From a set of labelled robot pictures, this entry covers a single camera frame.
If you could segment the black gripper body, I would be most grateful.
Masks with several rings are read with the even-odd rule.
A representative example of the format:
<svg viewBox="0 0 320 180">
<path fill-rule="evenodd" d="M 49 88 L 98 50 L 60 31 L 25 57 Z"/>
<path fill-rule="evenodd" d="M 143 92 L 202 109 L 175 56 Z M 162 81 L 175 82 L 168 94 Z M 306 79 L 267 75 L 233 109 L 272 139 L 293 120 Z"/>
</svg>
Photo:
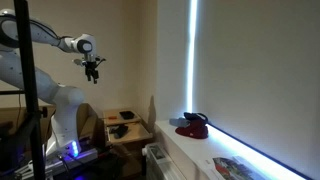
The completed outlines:
<svg viewBox="0 0 320 180">
<path fill-rule="evenodd" d="M 98 63 L 97 62 L 87 62 L 85 64 L 85 75 L 90 76 L 91 80 L 94 78 L 99 78 L 99 72 L 97 70 Z"/>
</svg>

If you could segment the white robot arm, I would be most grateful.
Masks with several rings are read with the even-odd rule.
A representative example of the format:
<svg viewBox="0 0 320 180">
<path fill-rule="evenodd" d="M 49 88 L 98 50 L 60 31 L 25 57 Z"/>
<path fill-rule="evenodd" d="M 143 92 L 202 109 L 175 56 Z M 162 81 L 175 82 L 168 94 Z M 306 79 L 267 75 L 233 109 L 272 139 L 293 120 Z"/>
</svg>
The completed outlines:
<svg viewBox="0 0 320 180">
<path fill-rule="evenodd" d="M 67 53 L 80 53 L 82 60 L 74 63 L 86 67 L 88 80 L 96 82 L 97 71 L 96 41 L 92 35 L 82 34 L 80 37 L 59 37 L 50 26 L 30 19 L 31 40 L 37 43 L 58 47 Z M 24 88 L 19 48 L 16 13 L 11 9 L 0 11 L 0 79 L 19 89 Z M 52 135 L 47 143 L 46 156 L 69 154 L 77 157 L 81 152 L 76 129 L 76 115 L 84 100 L 83 92 L 72 86 L 60 85 L 44 71 L 35 68 L 37 96 L 44 102 L 56 106 L 51 117 Z"/>
</svg>

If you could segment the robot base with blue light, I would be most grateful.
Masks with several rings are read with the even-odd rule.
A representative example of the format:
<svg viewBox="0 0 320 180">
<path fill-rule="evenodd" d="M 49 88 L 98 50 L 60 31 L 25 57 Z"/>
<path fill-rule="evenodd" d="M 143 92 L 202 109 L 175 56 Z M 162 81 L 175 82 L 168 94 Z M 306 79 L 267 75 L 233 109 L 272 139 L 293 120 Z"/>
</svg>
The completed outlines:
<svg viewBox="0 0 320 180">
<path fill-rule="evenodd" d="M 84 166 L 97 158 L 98 151 L 95 148 L 83 149 L 76 140 L 71 140 L 62 147 L 58 147 L 58 143 L 53 142 L 47 147 L 44 154 L 44 180 L 53 180 L 55 175 Z M 29 161 L 25 166 L 16 170 L 14 178 L 16 180 L 35 180 L 33 162 Z"/>
</svg>

